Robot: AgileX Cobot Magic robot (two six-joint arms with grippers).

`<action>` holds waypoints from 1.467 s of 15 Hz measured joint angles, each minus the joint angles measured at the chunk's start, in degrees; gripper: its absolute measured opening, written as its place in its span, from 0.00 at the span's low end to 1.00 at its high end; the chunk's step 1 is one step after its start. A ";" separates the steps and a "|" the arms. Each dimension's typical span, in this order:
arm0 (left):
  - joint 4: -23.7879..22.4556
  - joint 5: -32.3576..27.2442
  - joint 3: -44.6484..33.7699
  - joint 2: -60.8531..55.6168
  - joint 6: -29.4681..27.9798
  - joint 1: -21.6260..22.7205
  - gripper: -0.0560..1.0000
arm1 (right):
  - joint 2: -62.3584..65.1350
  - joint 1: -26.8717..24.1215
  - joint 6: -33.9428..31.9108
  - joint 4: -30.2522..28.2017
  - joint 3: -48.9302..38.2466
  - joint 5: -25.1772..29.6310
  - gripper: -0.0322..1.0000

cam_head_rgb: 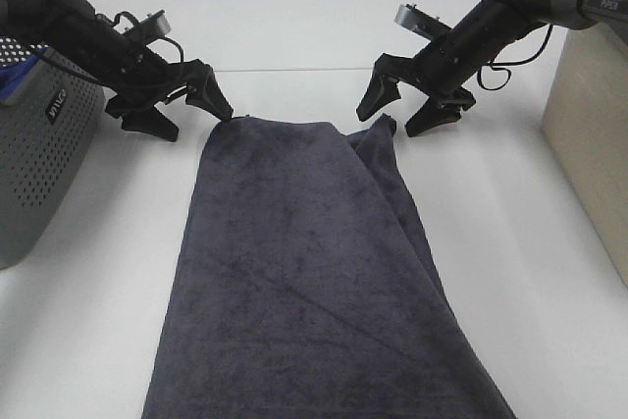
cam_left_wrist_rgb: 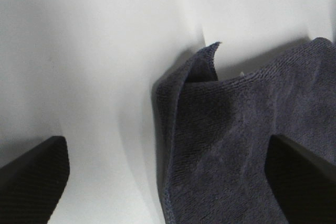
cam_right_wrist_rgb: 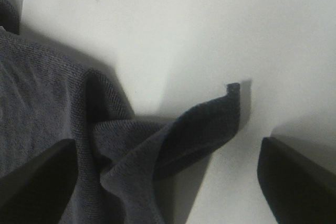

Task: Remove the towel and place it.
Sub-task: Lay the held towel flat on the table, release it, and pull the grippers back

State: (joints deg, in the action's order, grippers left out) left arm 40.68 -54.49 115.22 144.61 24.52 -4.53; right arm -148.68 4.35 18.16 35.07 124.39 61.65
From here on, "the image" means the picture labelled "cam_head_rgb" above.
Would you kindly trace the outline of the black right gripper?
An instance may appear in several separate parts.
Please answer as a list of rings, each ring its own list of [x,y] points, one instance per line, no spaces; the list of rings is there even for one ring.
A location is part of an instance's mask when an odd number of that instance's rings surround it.
[[[459,121],[475,97],[456,91],[496,56],[496,31],[490,22],[470,13],[412,57],[382,54],[356,109],[358,119],[365,122],[398,100],[398,84],[404,82],[430,97],[405,124],[408,136]]]

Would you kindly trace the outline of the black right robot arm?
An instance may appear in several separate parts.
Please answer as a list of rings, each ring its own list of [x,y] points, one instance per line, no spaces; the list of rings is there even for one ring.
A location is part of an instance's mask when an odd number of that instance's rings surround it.
[[[484,68],[510,71],[511,63],[497,60],[509,44],[542,26],[579,30],[626,20],[627,0],[481,0],[454,27],[402,5],[396,23],[429,43],[411,58],[381,55],[356,114],[360,121],[368,120],[399,99],[398,86],[406,83],[428,97],[406,123],[408,135],[455,123],[475,103],[463,86],[468,79],[480,79]]]

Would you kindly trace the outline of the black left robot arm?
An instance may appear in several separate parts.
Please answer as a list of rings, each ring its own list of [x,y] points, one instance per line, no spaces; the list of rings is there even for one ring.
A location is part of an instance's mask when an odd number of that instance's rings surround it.
[[[162,13],[139,21],[123,11],[108,19],[87,0],[1,0],[1,30],[28,44],[46,43],[112,89],[107,111],[115,118],[143,114],[182,88],[186,104],[220,120],[233,115],[209,65],[169,63],[149,49],[167,37]]]

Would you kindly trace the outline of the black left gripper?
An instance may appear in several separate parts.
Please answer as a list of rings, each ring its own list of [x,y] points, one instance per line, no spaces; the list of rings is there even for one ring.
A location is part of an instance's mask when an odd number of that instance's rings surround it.
[[[132,28],[139,21],[131,23]],[[114,91],[105,111],[122,120],[124,131],[149,134],[166,141],[176,141],[179,128],[159,110],[158,102],[170,103],[180,96],[185,104],[204,110],[220,121],[233,117],[233,108],[216,81],[213,69],[196,59],[187,61],[183,49],[167,35],[157,40],[176,47],[180,58],[170,63],[148,48],[116,30],[116,21],[99,21],[101,39],[111,64],[98,78]]]

